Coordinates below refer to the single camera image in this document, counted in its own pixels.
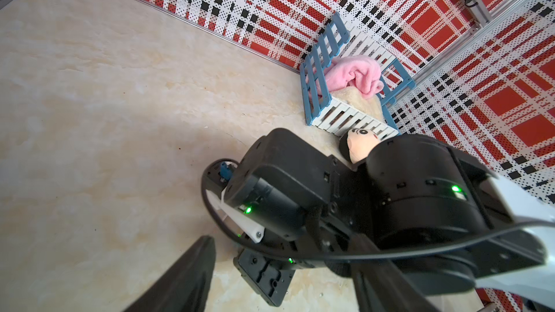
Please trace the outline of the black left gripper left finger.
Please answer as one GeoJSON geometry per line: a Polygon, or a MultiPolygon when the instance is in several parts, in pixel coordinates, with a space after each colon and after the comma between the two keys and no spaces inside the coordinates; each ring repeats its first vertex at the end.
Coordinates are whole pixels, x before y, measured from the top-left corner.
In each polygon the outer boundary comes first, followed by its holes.
{"type": "Polygon", "coordinates": [[[216,249],[204,235],[127,311],[204,311],[215,269],[216,249]]]}

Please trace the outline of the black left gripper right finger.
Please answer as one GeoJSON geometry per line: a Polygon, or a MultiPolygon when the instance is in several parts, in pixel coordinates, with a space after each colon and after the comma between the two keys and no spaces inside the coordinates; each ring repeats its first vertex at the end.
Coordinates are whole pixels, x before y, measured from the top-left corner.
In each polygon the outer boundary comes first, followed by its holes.
{"type": "Polygon", "coordinates": [[[437,311],[438,309],[409,282],[393,260],[433,254],[436,248],[403,248],[380,251],[364,234],[349,241],[351,276],[360,311],[437,311]]]}

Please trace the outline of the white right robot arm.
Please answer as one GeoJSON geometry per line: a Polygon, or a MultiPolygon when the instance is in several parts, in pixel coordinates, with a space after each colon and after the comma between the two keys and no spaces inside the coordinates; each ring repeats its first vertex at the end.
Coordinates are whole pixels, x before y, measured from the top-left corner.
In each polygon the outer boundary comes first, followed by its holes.
{"type": "Polygon", "coordinates": [[[287,129],[203,172],[202,198],[241,251],[234,264],[278,307],[298,270],[351,278],[363,311],[432,311],[427,296],[490,288],[554,308],[554,206],[431,137],[381,140],[342,164],[287,129]]]}

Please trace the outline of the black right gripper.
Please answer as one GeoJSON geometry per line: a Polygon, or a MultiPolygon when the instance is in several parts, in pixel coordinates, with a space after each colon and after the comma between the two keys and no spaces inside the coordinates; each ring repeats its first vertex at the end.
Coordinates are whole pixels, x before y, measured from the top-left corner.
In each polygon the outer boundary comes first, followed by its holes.
{"type": "Polygon", "coordinates": [[[269,306],[281,306],[295,270],[248,249],[243,249],[233,262],[241,277],[269,306]]]}

